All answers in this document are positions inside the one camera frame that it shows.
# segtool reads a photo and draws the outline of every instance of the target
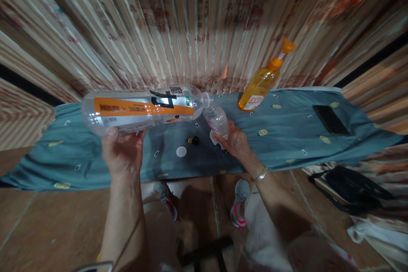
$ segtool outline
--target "shoe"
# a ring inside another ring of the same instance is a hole
[[[178,212],[173,202],[170,200],[170,189],[167,184],[163,181],[155,181],[153,185],[153,191],[156,191],[160,194],[160,201],[169,205],[170,212],[173,216],[173,221],[176,222]]]
[[[245,226],[247,222],[245,220],[239,221],[236,217],[235,210],[239,202],[245,203],[250,192],[251,192],[251,189],[249,187],[249,183],[248,181],[244,179],[240,179],[238,183],[235,185],[235,201],[234,201],[234,205],[231,208],[231,211],[229,212],[229,218],[231,220],[231,223],[235,227],[238,227],[239,230],[242,230],[242,227]]]

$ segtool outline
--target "blue cloth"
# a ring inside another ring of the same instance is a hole
[[[403,136],[380,129],[334,88],[271,91],[251,114],[238,110],[238,93],[214,101],[245,131],[250,147],[270,170],[287,170],[322,162],[355,164],[367,155],[392,146]],[[352,136],[331,135],[313,105],[331,105]],[[56,107],[56,118],[43,137],[1,181],[18,189],[37,191],[107,188],[111,178],[101,157],[101,139],[83,122],[80,104]],[[265,129],[267,134],[259,135]],[[237,159],[214,146],[203,116],[148,130],[144,139],[142,181],[212,176],[244,171]],[[198,136],[200,143],[188,139]],[[187,155],[179,158],[176,149]]]

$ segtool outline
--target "black phone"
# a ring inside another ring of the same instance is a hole
[[[330,134],[343,136],[351,135],[330,106],[314,105],[313,109]]]

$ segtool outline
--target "orange bottle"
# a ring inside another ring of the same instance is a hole
[[[274,57],[267,66],[255,72],[238,102],[238,108],[241,111],[251,112],[261,104],[279,77],[279,69],[283,64],[283,57],[292,52],[294,48],[295,44],[285,37],[279,56]]]

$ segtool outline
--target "bracelet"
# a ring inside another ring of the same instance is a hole
[[[262,181],[264,179],[265,175],[266,175],[265,170],[267,171],[267,169],[264,167],[261,174],[258,176],[258,178],[256,178],[256,179],[251,178],[252,183],[259,183],[260,181]]]

